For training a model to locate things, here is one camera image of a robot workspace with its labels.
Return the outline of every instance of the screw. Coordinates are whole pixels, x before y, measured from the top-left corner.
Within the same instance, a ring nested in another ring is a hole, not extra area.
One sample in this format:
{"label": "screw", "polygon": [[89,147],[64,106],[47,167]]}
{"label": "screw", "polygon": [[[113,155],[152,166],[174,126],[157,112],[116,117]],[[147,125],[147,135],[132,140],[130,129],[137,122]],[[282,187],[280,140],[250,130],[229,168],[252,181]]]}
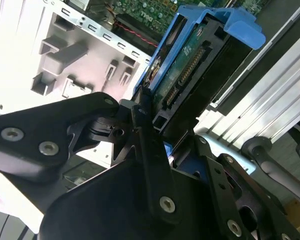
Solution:
{"label": "screw", "polygon": [[291,240],[290,237],[288,237],[288,235],[285,233],[282,233],[281,237],[282,237],[282,240]]}
{"label": "screw", "polygon": [[200,142],[202,142],[203,144],[206,144],[206,140],[203,137],[200,137]]}
{"label": "screw", "polygon": [[44,141],[39,145],[39,151],[46,156],[54,156],[59,152],[59,146],[52,141]]}
{"label": "screw", "polygon": [[16,142],[24,138],[24,132],[16,127],[7,127],[1,131],[1,137],[10,142]]}
{"label": "screw", "polygon": [[139,112],[146,115],[147,113],[142,109],[142,108],[139,108]]}
{"label": "screw", "polygon": [[227,160],[229,163],[231,163],[231,164],[234,163],[234,160],[233,160],[230,156],[227,156],[227,157],[226,157],[226,160]]}
{"label": "screw", "polygon": [[113,102],[111,99],[109,99],[109,98],[105,98],[104,101],[105,101],[107,104],[110,104],[110,105],[114,104],[114,102]]}
{"label": "screw", "polygon": [[160,198],[160,207],[168,214],[172,214],[176,210],[176,205],[170,197],[162,196]]}
{"label": "screw", "polygon": [[227,222],[228,228],[230,229],[230,231],[236,235],[238,238],[241,237],[242,232],[241,232],[241,228],[238,225],[238,223],[236,223],[235,221],[233,221],[232,219],[228,220]]}

